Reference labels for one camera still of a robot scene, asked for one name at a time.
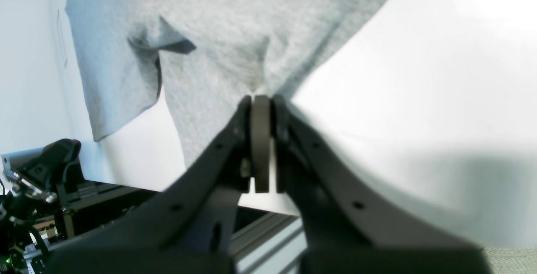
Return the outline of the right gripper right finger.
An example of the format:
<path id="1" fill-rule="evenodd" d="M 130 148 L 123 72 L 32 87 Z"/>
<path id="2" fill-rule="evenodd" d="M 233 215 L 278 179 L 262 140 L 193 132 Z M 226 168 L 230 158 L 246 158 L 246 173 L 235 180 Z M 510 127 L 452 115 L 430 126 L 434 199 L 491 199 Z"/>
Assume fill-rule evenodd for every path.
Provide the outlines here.
<path id="1" fill-rule="evenodd" d="M 255 192 L 276 191 L 297 207 L 307 249 L 299 274 L 489 274 L 481 249 L 390 203 L 355 177 L 280 96 L 251 106 Z"/>

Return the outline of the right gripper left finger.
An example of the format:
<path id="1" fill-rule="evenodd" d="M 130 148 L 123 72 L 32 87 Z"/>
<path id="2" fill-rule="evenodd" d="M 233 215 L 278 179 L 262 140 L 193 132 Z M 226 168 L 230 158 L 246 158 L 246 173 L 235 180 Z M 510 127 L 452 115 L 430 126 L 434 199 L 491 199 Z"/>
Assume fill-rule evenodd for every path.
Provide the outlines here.
<path id="1" fill-rule="evenodd" d="M 249 155 L 251 97 L 172 186 L 113 224 L 57 249 L 47 274 L 234 274 L 229 254 L 240 173 Z"/>

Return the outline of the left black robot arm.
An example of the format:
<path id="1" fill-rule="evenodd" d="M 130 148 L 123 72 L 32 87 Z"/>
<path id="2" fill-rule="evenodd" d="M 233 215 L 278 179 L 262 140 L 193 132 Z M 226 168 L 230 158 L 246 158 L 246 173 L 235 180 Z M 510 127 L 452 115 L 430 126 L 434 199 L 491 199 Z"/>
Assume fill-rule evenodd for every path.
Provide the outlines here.
<path id="1" fill-rule="evenodd" d="M 56 186 L 65 182 L 66 172 L 79 156 L 81 142 L 61 139 L 28 155 L 12 165 L 8 156 L 2 156 L 1 186 L 1 272 L 19 274 L 25 266 L 25 247 L 34 237 L 44 258 L 49 251 L 34 227 L 39 209 L 58 199 Z M 7 190 L 3 182 L 11 184 Z"/>

